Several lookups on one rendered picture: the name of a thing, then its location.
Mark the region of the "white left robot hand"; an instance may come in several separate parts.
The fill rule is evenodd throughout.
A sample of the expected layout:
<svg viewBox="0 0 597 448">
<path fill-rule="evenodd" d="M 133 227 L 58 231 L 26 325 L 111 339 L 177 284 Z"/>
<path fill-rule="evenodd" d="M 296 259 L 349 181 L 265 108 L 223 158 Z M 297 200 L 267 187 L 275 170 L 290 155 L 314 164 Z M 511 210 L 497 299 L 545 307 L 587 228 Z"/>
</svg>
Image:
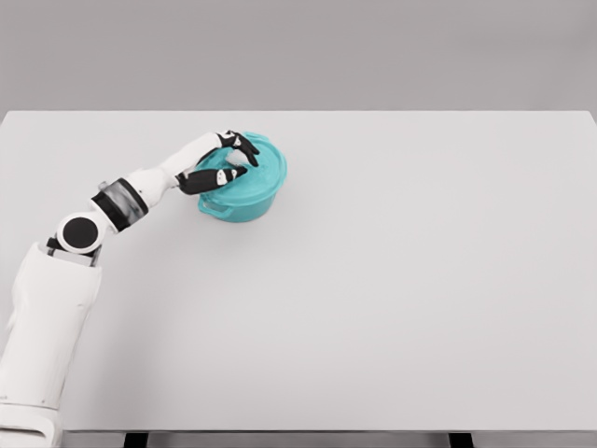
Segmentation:
<svg viewBox="0 0 597 448">
<path fill-rule="evenodd" d="M 170 188 L 177 187 L 186 195 L 220 189 L 247 173 L 244 167 L 216 168 L 196 171 L 195 167 L 220 148 L 231 147 L 258 167 L 260 151 L 239 132 L 207 133 L 183 146 L 160 165 Z"/>
</svg>

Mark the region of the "teal pot lid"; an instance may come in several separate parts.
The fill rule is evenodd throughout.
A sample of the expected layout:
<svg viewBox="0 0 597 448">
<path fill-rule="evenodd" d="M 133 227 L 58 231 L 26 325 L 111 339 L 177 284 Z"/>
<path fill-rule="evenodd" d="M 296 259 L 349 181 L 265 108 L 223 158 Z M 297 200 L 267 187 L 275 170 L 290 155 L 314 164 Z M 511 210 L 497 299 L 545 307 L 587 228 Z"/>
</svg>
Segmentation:
<svg viewBox="0 0 597 448">
<path fill-rule="evenodd" d="M 199 163 L 195 170 L 205 169 L 235 169 L 245 167 L 247 172 L 231 181 L 227 185 L 213 190 L 213 194 L 251 196 L 259 193 L 265 194 L 279 187 L 284 181 L 285 158 L 284 155 L 271 143 L 267 136 L 242 132 L 242 136 L 251 142 L 259 150 L 256 155 L 258 167 L 251 165 L 248 161 L 241 165 L 242 157 L 234 154 L 231 147 L 217 149 L 213 154 Z"/>
</svg>

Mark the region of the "teal pot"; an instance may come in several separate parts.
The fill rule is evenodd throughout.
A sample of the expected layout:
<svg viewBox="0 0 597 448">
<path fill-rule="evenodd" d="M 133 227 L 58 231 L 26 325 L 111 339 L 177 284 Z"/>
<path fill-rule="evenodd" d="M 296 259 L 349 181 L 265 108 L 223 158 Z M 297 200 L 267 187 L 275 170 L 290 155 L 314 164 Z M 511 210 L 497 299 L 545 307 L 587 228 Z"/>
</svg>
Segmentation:
<svg viewBox="0 0 597 448">
<path fill-rule="evenodd" d="M 287 172 L 251 170 L 221 189 L 202 193 L 199 210 L 214 218 L 248 222 L 266 214 L 286 180 Z"/>
</svg>

